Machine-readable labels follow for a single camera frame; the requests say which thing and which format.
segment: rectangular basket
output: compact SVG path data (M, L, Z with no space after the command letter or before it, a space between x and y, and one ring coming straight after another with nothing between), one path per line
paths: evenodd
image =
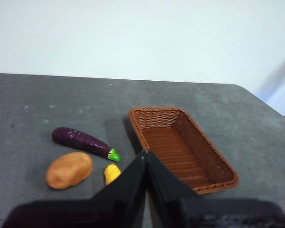
M129 118L143 149L153 151L197 193L238 185L234 169L184 110L137 107Z

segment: white wall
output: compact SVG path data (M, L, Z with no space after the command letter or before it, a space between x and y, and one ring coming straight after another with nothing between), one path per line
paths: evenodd
M0 73L234 83L284 114L284 67L285 0L0 0Z

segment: potato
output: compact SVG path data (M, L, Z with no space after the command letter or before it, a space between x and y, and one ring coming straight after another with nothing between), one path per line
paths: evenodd
M92 172L93 162L83 152L72 152L53 161L46 173L47 184L54 189L66 189L86 179Z

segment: plastic vegetable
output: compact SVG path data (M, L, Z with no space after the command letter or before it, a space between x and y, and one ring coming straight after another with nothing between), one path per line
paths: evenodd
M105 184L108 185L112 181L114 181L120 174L121 171L117 167L117 165L108 165L104 170Z
M93 136L72 128L56 128L52 132L52 139L54 142L63 146L69 146L74 149L83 150L104 158L108 158L115 162L120 161L120 157L116 153L115 149L108 146L99 139L94 138Z
M46 174L47 184L54 189L66 189L86 179L93 170L90 156L73 152L53 161Z

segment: yellow corn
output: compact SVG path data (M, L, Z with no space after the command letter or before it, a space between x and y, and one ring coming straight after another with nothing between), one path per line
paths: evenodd
M121 171L119 170L117 165L111 164L106 167L106 169L104 170L104 174L105 184L108 185L121 174Z

